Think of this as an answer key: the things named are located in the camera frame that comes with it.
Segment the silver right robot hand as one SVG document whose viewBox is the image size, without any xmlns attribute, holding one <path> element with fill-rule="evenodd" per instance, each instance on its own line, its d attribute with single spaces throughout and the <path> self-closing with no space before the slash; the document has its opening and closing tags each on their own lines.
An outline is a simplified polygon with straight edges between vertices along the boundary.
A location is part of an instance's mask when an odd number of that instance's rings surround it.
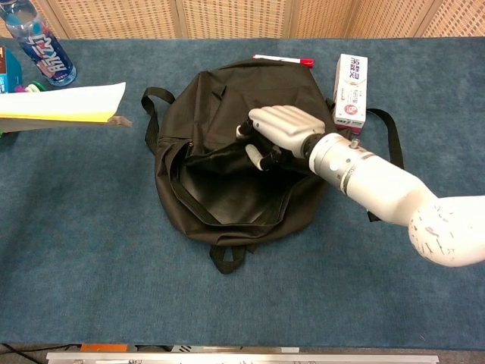
<svg viewBox="0 0 485 364">
<path fill-rule="evenodd" d="M 236 128 L 238 140 L 248 139 L 254 133 L 272 143 L 271 151 L 265 155 L 253 142 L 245 146 L 252 164 L 266 171 L 287 155 L 308 157 L 310 145 L 326 133 L 326 127 L 322 120 L 295 106 L 275 105 L 251 109 L 248 119 Z"/>
</svg>

